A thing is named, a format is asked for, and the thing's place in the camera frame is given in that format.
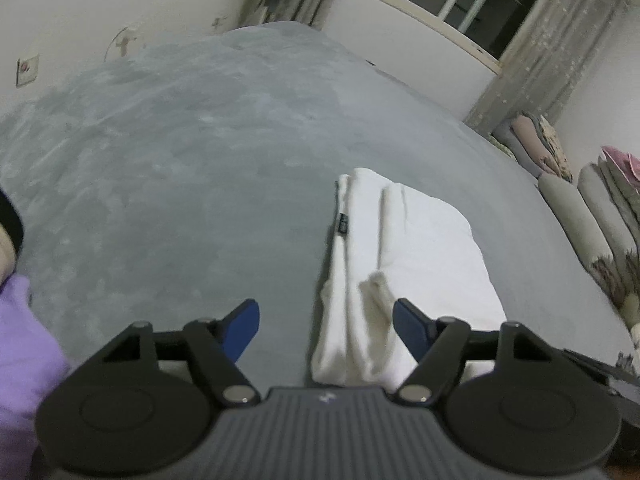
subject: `mattress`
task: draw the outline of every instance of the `mattress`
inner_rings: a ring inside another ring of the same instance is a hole
[[[509,319],[613,363],[633,345],[536,182],[446,110],[296,23],[167,44],[0,120],[32,309],[79,363],[134,320],[262,309],[239,367],[309,382],[335,181],[363,166],[454,205]]]

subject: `white garment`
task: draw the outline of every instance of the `white garment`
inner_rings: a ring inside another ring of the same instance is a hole
[[[340,213],[348,234],[334,237],[314,380],[395,390],[416,365],[391,323],[398,298],[433,318],[500,327],[504,313],[482,253],[453,206],[357,168],[338,182]]]

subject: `pink garment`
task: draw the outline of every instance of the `pink garment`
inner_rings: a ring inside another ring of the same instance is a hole
[[[0,290],[0,478],[24,480],[38,441],[36,409],[65,378],[60,346],[29,308],[28,278],[14,274]]]
[[[603,146],[602,151],[618,167],[628,183],[640,192],[640,159],[613,146]]]

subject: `wall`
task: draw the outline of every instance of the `wall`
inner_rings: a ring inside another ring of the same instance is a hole
[[[173,35],[235,28],[244,0],[0,0],[0,112],[70,72],[101,63],[110,41],[134,29],[129,53]],[[15,87],[18,58],[40,54],[38,78]],[[119,56],[111,46],[108,58]]]
[[[494,78],[444,36],[379,0],[335,0],[322,30],[460,120]]]
[[[625,17],[596,70],[567,103],[556,130],[576,172],[597,160],[603,144],[640,156],[640,7]]]

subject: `clothing label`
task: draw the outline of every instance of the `clothing label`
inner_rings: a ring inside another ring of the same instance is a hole
[[[338,232],[341,235],[345,235],[349,232],[349,217],[344,213],[340,213],[340,219],[338,220]]]

